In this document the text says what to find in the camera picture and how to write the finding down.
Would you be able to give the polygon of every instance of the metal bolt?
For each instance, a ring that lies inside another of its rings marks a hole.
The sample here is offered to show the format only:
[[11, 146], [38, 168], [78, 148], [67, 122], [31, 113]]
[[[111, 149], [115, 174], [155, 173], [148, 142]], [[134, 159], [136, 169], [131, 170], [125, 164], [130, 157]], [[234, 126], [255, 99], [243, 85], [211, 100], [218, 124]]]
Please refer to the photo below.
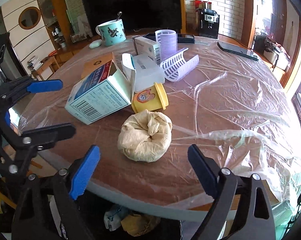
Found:
[[252, 175], [252, 177], [253, 177], [253, 179], [255, 179], [255, 180], [260, 180], [260, 176], [259, 176], [257, 173], [254, 173], [254, 174]]
[[61, 175], [61, 176], [64, 176], [67, 174], [67, 169], [61, 169], [58, 171], [58, 174]]
[[29, 180], [34, 180], [36, 178], [36, 175], [32, 173], [31, 175], [28, 176]]
[[15, 173], [17, 173], [17, 171], [18, 171], [18, 168], [16, 165], [12, 164], [9, 166], [9, 173], [15, 174]]
[[24, 143], [24, 144], [30, 144], [31, 141], [32, 141], [32, 140], [31, 140], [30, 137], [24, 137], [24, 138], [23, 138], [23, 143]]
[[227, 169], [227, 168], [222, 168], [222, 169], [221, 169], [221, 172], [222, 172], [224, 175], [230, 175], [230, 170]]

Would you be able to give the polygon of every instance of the plastic table cover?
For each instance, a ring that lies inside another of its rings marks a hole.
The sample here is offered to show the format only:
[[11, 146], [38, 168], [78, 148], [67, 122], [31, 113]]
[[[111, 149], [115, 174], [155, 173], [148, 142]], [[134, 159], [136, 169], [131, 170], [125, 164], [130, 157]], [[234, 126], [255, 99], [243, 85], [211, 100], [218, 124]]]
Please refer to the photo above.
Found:
[[85, 125], [71, 116], [65, 103], [81, 79], [84, 63], [113, 51], [121, 68], [122, 53], [135, 55], [131, 37], [110, 47], [85, 47], [50, 79], [61, 79], [62, 90], [36, 94], [23, 112], [21, 131], [73, 123], [76, 135], [50, 151], [68, 162], [84, 156], [92, 144], [101, 159], [94, 182], [133, 199], [161, 206], [189, 209], [212, 202], [187, 160], [195, 143], [220, 167], [249, 177], [258, 173], [280, 204], [276, 224], [285, 221], [301, 192], [301, 129], [292, 103], [262, 60], [258, 62], [221, 51], [217, 41], [196, 37], [184, 55], [199, 55], [199, 64], [179, 82], [166, 80], [169, 106], [163, 111], [173, 123], [172, 143], [154, 163], [134, 162], [120, 154], [117, 139], [123, 122], [134, 114], [131, 106]]

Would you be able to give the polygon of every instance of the teal mug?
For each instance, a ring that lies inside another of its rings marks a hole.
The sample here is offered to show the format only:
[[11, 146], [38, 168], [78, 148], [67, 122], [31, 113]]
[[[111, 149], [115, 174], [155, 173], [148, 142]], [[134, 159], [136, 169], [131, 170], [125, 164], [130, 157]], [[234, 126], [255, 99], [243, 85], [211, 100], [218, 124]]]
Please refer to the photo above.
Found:
[[102, 23], [96, 26], [96, 32], [102, 37], [105, 46], [126, 40], [122, 19]]

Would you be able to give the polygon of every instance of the open cardboard box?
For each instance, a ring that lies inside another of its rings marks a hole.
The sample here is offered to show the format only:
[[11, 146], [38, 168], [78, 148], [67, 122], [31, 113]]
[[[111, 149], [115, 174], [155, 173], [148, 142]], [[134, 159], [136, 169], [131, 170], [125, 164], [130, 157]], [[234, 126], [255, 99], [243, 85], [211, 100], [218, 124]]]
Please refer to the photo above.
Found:
[[131, 55], [123, 54], [128, 80], [116, 66], [113, 53], [97, 57], [84, 65], [81, 78], [72, 89], [65, 109], [85, 124], [91, 124], [132, 103], [136, 70]]

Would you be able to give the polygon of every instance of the wooden stool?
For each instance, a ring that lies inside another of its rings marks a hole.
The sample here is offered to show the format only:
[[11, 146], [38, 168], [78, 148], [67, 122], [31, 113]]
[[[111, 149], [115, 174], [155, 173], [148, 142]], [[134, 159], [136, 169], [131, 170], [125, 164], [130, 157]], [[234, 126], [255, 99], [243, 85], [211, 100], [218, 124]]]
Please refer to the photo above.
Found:
[[44, 70], [46, 70], [47, 68], [50, 68], [51, 71], [52, 71], [53, 73], [55, 73], [55, 69], [54, 69], [53, 66], [52, 66], [54, 63], [56, 64], [57, 69], [59, 69], [59, 65], [58, 65], [58, 63], [57, 63], [55, 57], [54, 57], [54, 56], [52, 56], [52, 57], [47, 57], [47, 60], [43, 63], [43, 65], [42, 65], [38, 70], [32, 71], [32, 75], [33, 75], [34, 77], [39, 76], [39, 77], [41, 78], [41, 80], [44, 80], [41, 74], [42, 74], [42, 73], [44, 72]]

